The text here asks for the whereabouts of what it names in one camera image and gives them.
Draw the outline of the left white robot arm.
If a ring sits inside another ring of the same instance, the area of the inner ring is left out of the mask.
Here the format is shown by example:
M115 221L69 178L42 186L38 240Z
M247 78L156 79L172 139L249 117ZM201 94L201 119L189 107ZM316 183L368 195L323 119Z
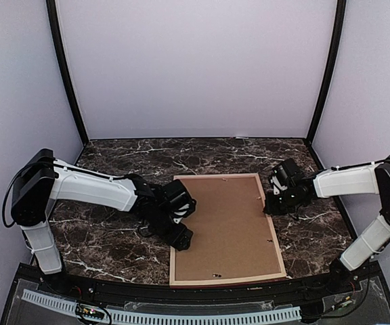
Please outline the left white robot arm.
M98 173L56 159L53 151L39 150L10 181L1 208L9 215L10 228L18 225L37 258L48 285L59 295L69 295L73 279L51 231L48 215L58 200L74 200L131 213L145 221L148 230L177 251L189 249L193 232L181 221L196 210L193 199L176 179L165 185L146 181L137 174L124 176Z

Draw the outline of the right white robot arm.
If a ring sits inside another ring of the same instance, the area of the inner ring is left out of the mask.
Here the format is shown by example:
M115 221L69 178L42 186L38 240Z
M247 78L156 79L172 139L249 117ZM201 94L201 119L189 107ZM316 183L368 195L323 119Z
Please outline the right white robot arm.
M296 213L317 199L340 198L360 233L330 265L324 288L337 294L350 274L390 243L390 155L356 165L335 166L306 174L293 159L276 165L265 195L268 215Z

